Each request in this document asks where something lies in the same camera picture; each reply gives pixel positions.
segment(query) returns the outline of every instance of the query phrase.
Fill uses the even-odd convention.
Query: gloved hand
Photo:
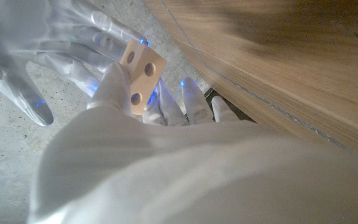
[[[214,111],[212,113],[204,94],[193,79],[186,77],[181,82],[181,87],[189,121],[160,79],[143,113],[143,122],[163,126],[186,126],[213,122],[214,115],[216,122],[238,120],[238,117],[220,96],[215,96],[212,99]]]
[[[214,123],[196,83],[182,86],[189,123],[161,81],[140,123],[114,62],[44,150],[28,222],[358,222],[357,155],[223,121],[237,118],[220,98]]]
[[[85,0],[0,0],[0,92],[37,124],[52,112],[28,76],[28,61],[54,69],[89,96],[99,80],[83,65],[104,72],[140,34]]]

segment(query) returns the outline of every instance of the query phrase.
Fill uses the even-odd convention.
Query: wood grain
[[[203,78],[251,118],[316,140],[245,90],[358,151],[358,1],[144,2]]]

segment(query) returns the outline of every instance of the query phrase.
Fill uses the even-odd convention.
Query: finger
[[[95,28],[82,28],[74,31],[75,42],[83,44],[110,59],[119,62],[124,55],[126,44]]]
[[[113,62],[103,75],[102,82],[86,109],[98,106],[113,106],[124,114],[131,114],[131,89],[128,71],[118,62]]]
[[[124,52],[120,53],[121,56],[119,56],[119,58],[115,57],[116,55],[107,55],[107,57],[84,45],[71,43],[67,54],[104,73],[113,61],[120,61]]]
[[[37,124],[53,123],[53,114],[27,74],[24,62],[9,59],[6,68],[0,69],[0,92]]]
[[[132,39],[148,42],[142,35],[106,15],[89,2],[74,1],[72,7],[74,11],[86,18],[93,27],[108,33],[125,44],[128,44]]]
[[[185,103],[190,124],[213,122],[212,111],[196,82],[192,78],[186,77],[182,80],[181,86],[183,102]]]
[[[186,126],[189,125],[185,115],[173,99],[164,82],[160,78],[157,83],[157,99],[160,111],[166,121],[167,126]]]
[[[79,44],[76,42],[64,42],[64,41],[46,41],[42,42],[38,49],[38,54],[58,54],[58,55],[67,55],[70,58],[75,58],[81,62],[87,63],[92,67],[98,69],[100,72],[105,72],[107,67],[115,61],[120,61],[121,56],[117,56],[117,58],[111,58],[110,56],[105,56],[100,54],[99,52],[91,49],[83,44]],[[34,51],[26,51],[21,50],[20,52],[16,52],[16,55],[22,58],[31,58],[34,61]],[[38,64],[44,64],[44,59],[37,58],[40,60],[39,62],[35,62]]]
[[[214,110],[215,121],[238,121],[237,115],[230,110],[229,106],[220,96],[212,98],[212,109]]]
[[[158,105],[157,88],[154,89],[149,102],[147,102],[147,106],[142,114],[142,119],[145,124],[167,125],[167,122],[164,120],[164,116],[160,111],[160,106]]]
[[[100,81],[81,62],[63,54],[42,53],[35,59],[37,63],[56,70],[63,77],[73,81],[78,88],[90,97],[98,89]]]

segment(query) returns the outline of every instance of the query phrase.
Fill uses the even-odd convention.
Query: hole
[[[131,52],[129,55],[128,55],[128,58],[127,58],[127,62],[128,63],[131,63],[133,61],[135,57],[135,52]]]
[[[146,65],[146,67],[144,67],[144,73],[146,73],[146,75],[147,75],[148,77],[154,75],[154,73],[155,73],[155,66],[154,66],[154,64],[153,64],[153,63],[148,63],[148,64]]]
[[[135,93],[131,97],[131,103],[133,105],[138,105],[142,101],[142,95],[139,93]]]

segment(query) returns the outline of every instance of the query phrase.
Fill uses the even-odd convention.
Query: concrete floor
[[[182,108],[183,77],[195,78],[203,91],[209,88],[141,0],[91,2],[150,40],[150,47],[167,60],[162,78]],[[69,120],[85,109],[89,99],[53,70],[33,63],[27,65],[27,70],[53,111],[55,122],[49,127],[36,125],[0,94],[0,223],[25,222],[29,189],[43,149]]]

